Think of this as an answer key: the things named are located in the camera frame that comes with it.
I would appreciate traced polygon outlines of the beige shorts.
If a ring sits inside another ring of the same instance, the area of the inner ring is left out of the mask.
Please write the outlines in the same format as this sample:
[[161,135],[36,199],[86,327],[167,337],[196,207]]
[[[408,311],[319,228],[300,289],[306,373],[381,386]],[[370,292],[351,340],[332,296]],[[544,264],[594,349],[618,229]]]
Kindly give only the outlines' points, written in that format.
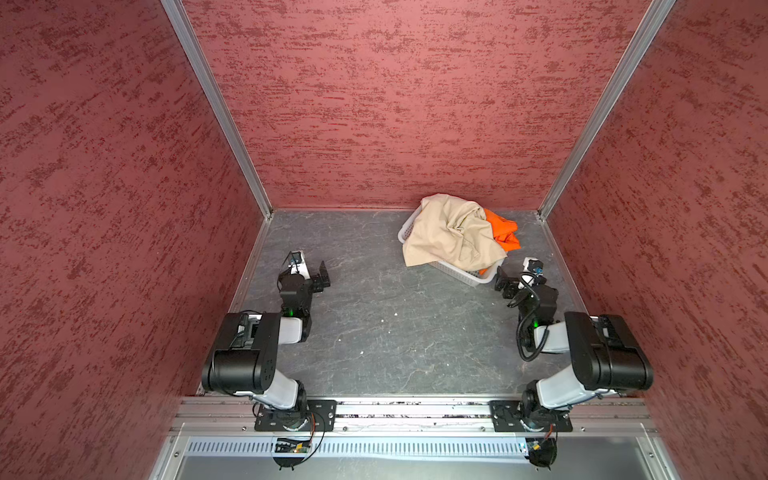
[[463,271],[486,269],[507,256],[483,207],[448,194],[422,198],[402,253],[408,267],[443,261]]

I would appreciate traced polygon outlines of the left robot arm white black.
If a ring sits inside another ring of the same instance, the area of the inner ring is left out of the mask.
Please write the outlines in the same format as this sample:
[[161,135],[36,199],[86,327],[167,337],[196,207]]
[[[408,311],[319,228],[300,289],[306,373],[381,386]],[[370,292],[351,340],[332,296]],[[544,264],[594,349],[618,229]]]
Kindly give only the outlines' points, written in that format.
[[286,263],[277,279],[281,309],[226,314],[202,368],[201,386],[250,400],[256,430],[330,431],[337,403],[309,400],[300,381],[279,371],[277,357],[281,346],[308,340],[313,295],[330,287],[331,280],[324,263],[309,272],[300,251],[291,252]]

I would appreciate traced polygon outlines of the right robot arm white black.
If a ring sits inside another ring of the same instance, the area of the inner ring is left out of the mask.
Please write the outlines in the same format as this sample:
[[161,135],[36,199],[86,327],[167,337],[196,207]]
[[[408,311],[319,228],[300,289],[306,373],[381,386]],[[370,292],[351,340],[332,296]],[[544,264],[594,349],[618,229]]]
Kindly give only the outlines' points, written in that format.
[[569,357],[559,372],[531,381],[520,399],[489,403],[496,432],[570,432],[573,407],[652,386],[654,370],[623,317],[566,311],[561,321],[554,318],[559,292],[538,262],[516,276],[498,269],[494,289],[518,310],[515,341],[523,361]]

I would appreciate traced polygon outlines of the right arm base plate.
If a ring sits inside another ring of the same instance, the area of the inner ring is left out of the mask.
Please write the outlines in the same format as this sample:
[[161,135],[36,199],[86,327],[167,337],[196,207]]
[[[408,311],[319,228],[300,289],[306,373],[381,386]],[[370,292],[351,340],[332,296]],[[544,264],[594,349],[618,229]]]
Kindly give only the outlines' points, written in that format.
[[546,434],[573,431],[568,410],[551,410],[512,400],[490,401],[489,408],[493,428],[497,433]]

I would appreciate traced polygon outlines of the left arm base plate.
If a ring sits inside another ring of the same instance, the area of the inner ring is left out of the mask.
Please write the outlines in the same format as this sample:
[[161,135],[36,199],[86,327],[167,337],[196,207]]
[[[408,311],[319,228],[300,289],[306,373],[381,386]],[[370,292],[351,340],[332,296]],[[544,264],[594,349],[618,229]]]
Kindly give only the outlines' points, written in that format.
[[302,400],[287,410],[261,405],[256,413],[256,432],[311,433],[332,431],[338,403],[334,400]]

